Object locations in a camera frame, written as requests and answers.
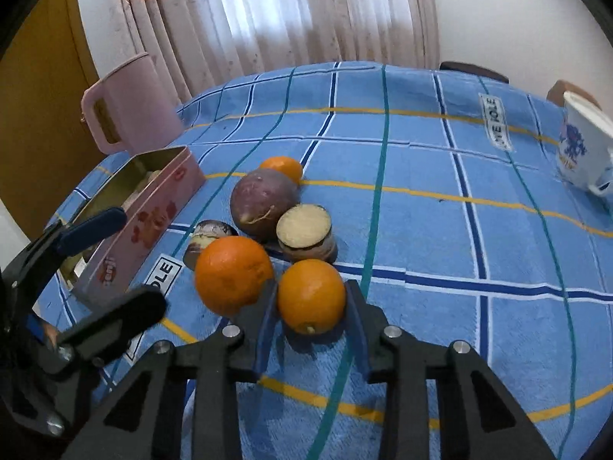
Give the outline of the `halved mangosteen purple shell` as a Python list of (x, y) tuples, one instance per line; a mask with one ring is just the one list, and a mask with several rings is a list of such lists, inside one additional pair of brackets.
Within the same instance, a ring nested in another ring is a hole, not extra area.
[(212, 242), (222, 237), (237, 235), (238, 232), (223, 221), (212, 219), (200, 221), (189, 236), (189, 243), (183, 255), (183, 263), (188, 269), (194, 271), (198, 257)]

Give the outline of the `white blue floral mug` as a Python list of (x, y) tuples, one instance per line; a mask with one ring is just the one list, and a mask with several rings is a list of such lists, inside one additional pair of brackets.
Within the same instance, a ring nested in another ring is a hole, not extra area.
[(612, 194), (612, 120), (594, 103), (565, 92), (557, 165), (561, 176), (596, 196)]

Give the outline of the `purple passion fruit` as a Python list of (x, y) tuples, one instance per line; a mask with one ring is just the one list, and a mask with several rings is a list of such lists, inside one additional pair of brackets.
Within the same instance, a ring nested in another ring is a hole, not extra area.
[(235, 185), (229, 209), (236, 227), (261, 241), (275, 235), (280, 217), (299, 202), (298, 186), (285, 174), (258, 168)]

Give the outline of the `pink electric kettle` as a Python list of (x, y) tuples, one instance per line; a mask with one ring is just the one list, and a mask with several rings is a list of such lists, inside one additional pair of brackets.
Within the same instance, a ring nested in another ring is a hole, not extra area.
[(164, 148), (183, 132), (149, 53), (140, 53), (86, 89), (81, 111), (99, 150), (130, 155)]

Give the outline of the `blue plaid tablecloth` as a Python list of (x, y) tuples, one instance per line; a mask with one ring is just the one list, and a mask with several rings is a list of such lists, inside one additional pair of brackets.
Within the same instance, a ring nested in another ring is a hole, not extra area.
[(471, 344), (554, 455), (578, 459), (612, 410), (612, 205), (561, 179), (564, 112), (490, 79), (373, 62), (252, 75), (178, 111), (206, 184), (135, 275), (165, 273), (166, 320), (107, 366), (104, 397), (151, 344), (207, 337), (182, 256), (229, 221), (240, 177), (287, 156), (333, 220), (337, 270), (422, 341)]

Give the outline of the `large orange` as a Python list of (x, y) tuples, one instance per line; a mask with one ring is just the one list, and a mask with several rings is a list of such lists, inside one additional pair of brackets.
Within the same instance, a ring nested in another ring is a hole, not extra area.
[(260, 298), (274, 269), (264, 247), (251, 238), (222, 237), (197, 259), (194, 284), (200, 300), (216, 315), (231, 318)]
[(345, 286), (339, 272), (327, 262), (308, 259), (289, 267), (277, 287), (277, 308), (285, 324), (297, 334), (320, 335), (343, 318)]

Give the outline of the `gold pink metal tin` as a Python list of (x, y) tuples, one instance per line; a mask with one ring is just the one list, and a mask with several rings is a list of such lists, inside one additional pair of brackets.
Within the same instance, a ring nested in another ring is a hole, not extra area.
[(167, 227), (205, 180), (185, 146), (132, 157), (70, 222), (80, 225), (114, 207), (127, 215), (122, 230), (63, 262), (60, 273), (70, 292), (90, 309), (124, 295)]

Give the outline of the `small orange tangerine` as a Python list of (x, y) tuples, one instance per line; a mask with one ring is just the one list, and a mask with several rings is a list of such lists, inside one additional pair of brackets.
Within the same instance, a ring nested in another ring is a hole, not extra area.
[(296, 159), (287, 156), (275, 156), (264, 160), (260, 164), (261, 168), (273, 169), (279, 173), (283, 173), (296, 185), (299, 185), (302, 179), (302, 165)]

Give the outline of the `dark round stool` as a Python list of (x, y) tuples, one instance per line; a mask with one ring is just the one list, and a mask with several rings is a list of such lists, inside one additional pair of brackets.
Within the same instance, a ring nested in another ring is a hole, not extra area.
[(489, 78), (489, 79), (492, 79), (498, 82), (502, 82), (505, 84), (510, 83), (508, 77), (496, 71), (488, 69), (487, 67), (477, 66), (477, 64), (474, 64), (474, 63), (447, 60), (447, 61), (442, 61), (439, 64), (438, 68), (441, 71), (460, 72), (460, 73), (474, 75), (474, 76), (486, 77), (486, 78)]

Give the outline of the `floral sheer curtain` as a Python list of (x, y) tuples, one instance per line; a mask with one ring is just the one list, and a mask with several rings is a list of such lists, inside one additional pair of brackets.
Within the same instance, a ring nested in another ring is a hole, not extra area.
[(107, 0), (129, 54), (146, 52), (182, 104), (229, 80), (283, 67), (375, 61), (433, 69), (434, 0)]

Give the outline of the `brown wooden door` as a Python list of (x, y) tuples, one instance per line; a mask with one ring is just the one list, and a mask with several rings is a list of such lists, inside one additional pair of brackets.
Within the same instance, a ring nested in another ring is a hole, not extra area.
[(1, 57), (1, 200), (29, 239), (103, 159), (80, 106), (98, 78), (78, 0), (38, 0)]

